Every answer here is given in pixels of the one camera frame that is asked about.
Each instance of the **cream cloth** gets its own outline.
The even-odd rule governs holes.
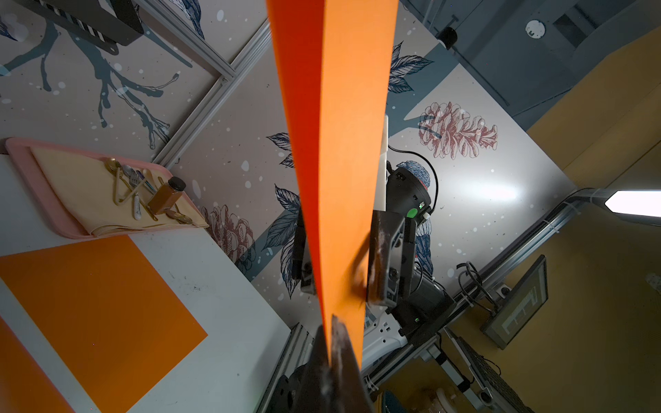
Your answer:
[[[100,237],[143,229],[177,228],[182,225],[165,214],[156,215],[158,221],[154,221],[142,205],[142,219],[139,221],[134,219],[133,200],[128,200],[119,206],[115,205],[112,195],[115,178],[102,161],[53,149],[39,147],[31,149],[59,200],[88,233]],[[150,172],[145,174],[147,180],[154,188],[160,187],[159,176],[164,182],[167,181],[160,172],[151,170],[147,172]],[[128,182],[128,177],[124,176],[124,180]],[[120,182],[119,188],[121,198],[131,192],[123,182]],[[151,199],[151,193],[146,188],[140,188],[138,194],[145,205]],[[193,220],[193,226],[201,228],[209,226],[186,200],[180,199],[176,205],[181,213]]]

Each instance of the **white table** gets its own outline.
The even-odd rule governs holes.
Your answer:
[[[49,229],[7,155],[0,155],[0,191],[5,199],[0,206],[0,256],[76,242]],[[129,411],[254,411],[289,328],[204,229],[130,238],[208,337]],[[182,254],[182,248],[190,254]],[[203,290],[190,294],[192,285]],[[0,317],[76,413],[99,411],[2,280]]]

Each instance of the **screen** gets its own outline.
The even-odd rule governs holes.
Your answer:
[[[548,299],[546,257],[540,256],[507,296],[505,305],[482,331],[505,348]]]

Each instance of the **orange square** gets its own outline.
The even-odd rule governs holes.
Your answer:
[[[204,329],[124,235],[0,257],[0,276],[104,413],[124,413]]]
[[[73,413],[73,409],[0,318],[0,412]]]

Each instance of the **orange paper sheet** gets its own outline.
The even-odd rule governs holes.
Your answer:
[[[0,276],[104,413],[124,413],[206,336],[124,235],[0,257]]]
[[[327,342],[336,315],[360,365],[397,0],[267,5]]]
[[[0,412],[73,413],[3,319],[0,319]]]

